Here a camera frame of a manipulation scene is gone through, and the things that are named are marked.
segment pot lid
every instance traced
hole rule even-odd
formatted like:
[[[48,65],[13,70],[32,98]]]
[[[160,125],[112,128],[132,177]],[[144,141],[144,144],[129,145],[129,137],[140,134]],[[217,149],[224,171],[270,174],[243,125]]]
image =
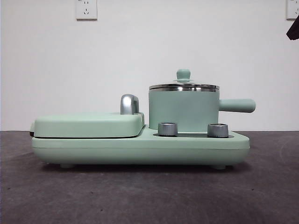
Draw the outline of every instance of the pot lid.
[[[183,91],[200,91],[200,90],[219,90],[217,85],[199,84],[190,79],[191,72],[189,69],[179,69],[177,71],[177,79],[169,84],[152,85],[150,90],[164,89],[165,91],[172,91],[173,88],[184,88]]]

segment sandwich maker lid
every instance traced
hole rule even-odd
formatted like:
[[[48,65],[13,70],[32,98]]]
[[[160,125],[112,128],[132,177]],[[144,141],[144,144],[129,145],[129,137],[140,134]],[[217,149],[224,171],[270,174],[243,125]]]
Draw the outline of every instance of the sandwich maker lid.
[[[30,132],[38,138],[123,138],[137,136],[143,126],[143,113],[85,113],[39,117]]]

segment lid rim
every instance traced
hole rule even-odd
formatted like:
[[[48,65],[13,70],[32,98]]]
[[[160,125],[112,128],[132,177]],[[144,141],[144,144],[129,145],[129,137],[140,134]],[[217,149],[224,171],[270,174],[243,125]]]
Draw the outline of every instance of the lid rim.
[[[206,88],[206,89],[217,89],[217,90],[219,90],[219,86],[217,86],[217,85],[209,85],[209,84],[187,84],[187,83],[151,85],[149,87],[149,89],[152,90],[152,89],[175,88],[175,87],[192,87],[192,88]]]

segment black object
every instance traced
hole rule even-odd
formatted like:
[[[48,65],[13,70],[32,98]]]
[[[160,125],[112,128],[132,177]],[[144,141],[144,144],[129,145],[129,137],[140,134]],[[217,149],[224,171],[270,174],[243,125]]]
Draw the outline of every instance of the black object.
[[[297,17],[286,35],[290,38],[290,40],[299,39],[299,17]]]

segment pot handle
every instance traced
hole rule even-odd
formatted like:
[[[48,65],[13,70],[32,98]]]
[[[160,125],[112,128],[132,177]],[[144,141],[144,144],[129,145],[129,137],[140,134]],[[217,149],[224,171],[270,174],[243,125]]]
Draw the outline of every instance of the pot handle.
[[[256,103],[252,99],[221,99],[219,111],[251,113],[256,109]]]

